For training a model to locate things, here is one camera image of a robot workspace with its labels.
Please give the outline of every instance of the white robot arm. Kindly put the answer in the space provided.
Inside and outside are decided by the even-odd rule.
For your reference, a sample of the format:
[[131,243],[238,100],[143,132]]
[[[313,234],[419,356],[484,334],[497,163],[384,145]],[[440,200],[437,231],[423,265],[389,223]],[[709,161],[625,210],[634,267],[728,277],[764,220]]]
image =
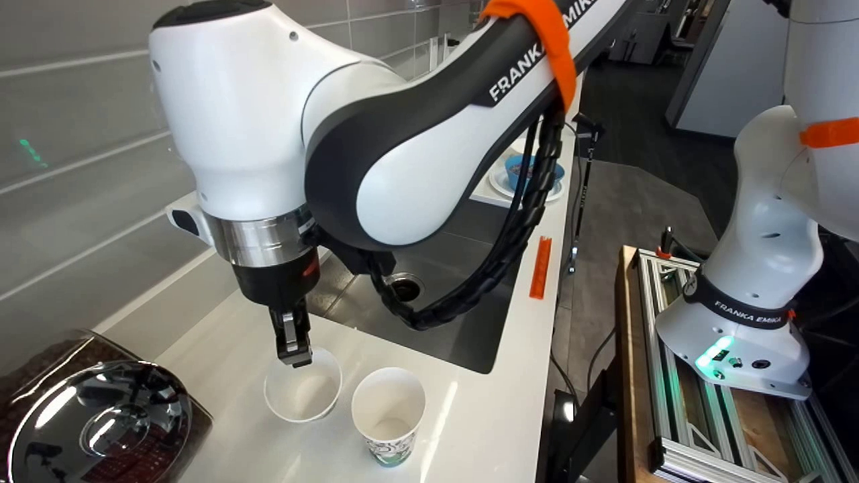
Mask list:
[[786,101],[736,140],[737,197],[661,337],[703,379],[805,399],[790,302],[822,265],[818,226],[859,239],[859,2],[791,0]]
[[[558,0],[579,63],[602,51],[623,6]],[[505,145],[558,101],[520,16],[485,22],[415,82],[260,0],[170,10],[150,59],[197,180],[170,218],[272,309],[280,356],[292,365],[309,361],[304,294],[316,281],[320,234],[356,258],[433,235]]]

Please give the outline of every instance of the black cable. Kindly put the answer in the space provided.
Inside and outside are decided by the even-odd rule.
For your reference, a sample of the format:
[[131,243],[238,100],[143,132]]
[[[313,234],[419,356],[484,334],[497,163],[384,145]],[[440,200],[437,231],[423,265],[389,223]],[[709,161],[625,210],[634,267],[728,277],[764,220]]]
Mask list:
[[[536,125],[539,125],[539,151],[531,163]],[[434,328],[469,310],[485,293],[492,293],[501,281],[508,267],[529,246],[531,231],[542,220],[546,197],[552,187],[552,163],[562,156],[562,128],[564,128],[562,106],[546,112],[542,124],[539,121],[531,124],[527,134],[527,153],[524,153],[524,167],[529,167],[529,171],[519,176],[505,226],[495,246],[484,258],[484,263],[448,294],[415,310],[397,297],[397,293],[384,281],[382,265],[370,259],[370,265],[375,265],[370,270],[370,281],[393,313],[403,316],[415,329]]]
[[805,329],[810,329],[814,325],[830,322],[830,318],[835,318],[835,316],[841,316],[841,313],[845,313],[845,310],[852,310],[856,306],[859,306],[859,297],[852,297],[852,299],[845,299],[845,302],[841,302],[841,306],[835,306],[835,309],[830,309],[825,313],[817,313],[817,316],[801,318],[801,322],[802,322]]
[[582,408],[582,404],[579,404],[579,397],[575,393],[575,387],[571,387],[568,372],[567,372],[567,371],[562,367],[562,361],[555,358],[555,350],[551,350],[551,358],[552,358],[558,376],[564,379],[564,387],[567,387],[567,391],[568,391],[568,397],[571,397],[571,404],[575,404],[575,408]]
[[597,365],[597,356],[602,354],[602,349],[609,346],[613,337],[614,337],[614,328],[613,328],[613,332],[597,346],[597,350],[594,350],[594,356],[591,356],[591,361],[589,361],[589,388],[594,387],[594,365]]
[[693,258],[696,263],[703,263],[703,258],[696,252],[696,248],[686,248],[672,231],[672,226],[664,231],[664,239],[661,239],[661,248],[677,255],[677,248],[681,252],[681,258]]

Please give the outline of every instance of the gray floor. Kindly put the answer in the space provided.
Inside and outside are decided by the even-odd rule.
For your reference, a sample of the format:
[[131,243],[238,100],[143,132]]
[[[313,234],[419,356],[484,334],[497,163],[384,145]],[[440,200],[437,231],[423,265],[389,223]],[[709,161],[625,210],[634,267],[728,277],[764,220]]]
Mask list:
[[[589,361],[594,349],[614,328],[614,267],[619,246],[656,246],[665,226],[674,226],[677,239],[686,246],[712,248],[716,240],[696,195],[635,167],[609,161],[594,163],[582,214],[579,263],[575,274],[564,274],[562,278],[552,337],[552,354],[568,372],[579,399],[589,393]],[[609,365],[613,356],[614,342],[607,342],[594,372]],[[547,408],[555,388],[567,387],[558,371],[551,371]],[[614,439],[607,442],[586,471],[597,483],[617,481],[613,442]]]

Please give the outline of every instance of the orange tag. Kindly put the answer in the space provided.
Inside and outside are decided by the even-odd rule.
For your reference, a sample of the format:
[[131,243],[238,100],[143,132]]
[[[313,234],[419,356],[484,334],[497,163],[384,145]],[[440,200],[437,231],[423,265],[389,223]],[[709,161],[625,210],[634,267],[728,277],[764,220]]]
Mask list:
[[531,277],[531,297],[535,299],[546,297],[547,259],[551,258],[552,258],[552,239],[539,235],[536,263],[535,263],[535,277]]
[[575,59],[568,57],[568,31],[564,14],[552,0],[492,0],[484,14],[495,18],[527,16],[539,42],[546,45],[555,82],[562,87],[564,106],[568,109],[576,82]]
[[859,117],[837,117],[837,121],[810,124],[801,134],[801,140],[805,146],[814,146],[814,151],[859,145]]

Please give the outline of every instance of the metal frame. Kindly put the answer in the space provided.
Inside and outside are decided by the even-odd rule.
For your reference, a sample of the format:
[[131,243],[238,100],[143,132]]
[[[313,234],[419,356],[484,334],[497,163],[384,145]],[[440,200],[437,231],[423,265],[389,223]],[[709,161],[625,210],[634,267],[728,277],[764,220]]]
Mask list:
[[[656,447],[658,455],[656,471],[665,481],[786,481],[774,463],[764,460],[762,470],[754,455],[758,447],[748,446],[740,428],[740,416],[732,399],[731,387],[716,387],[701,381],[707,416],[713,428],[712,447],[701,447],[691,439],[691,420],[685,412],[681,387],[677,367],[678,361],[658,337],[656,318],[664,309],[668,309],[668,294],[661,281],[664,270],[677,270],[678,285],[691,281],[697,270],[693,259],[661,259],[650,248],[640,248],[641,263],[641,293],[645,293],[645,332],[646,332],[646,358],[650,358],[650,391],[653,391],[653,416],[656,416]],[[845,450],[841,447],[822,404],[810,397],[807,403],[790,403],[790,424],[791,424],[791,446],[801,454],[801,466],[805,478],[822,481],[856,481],[856,470],[852,466]]]

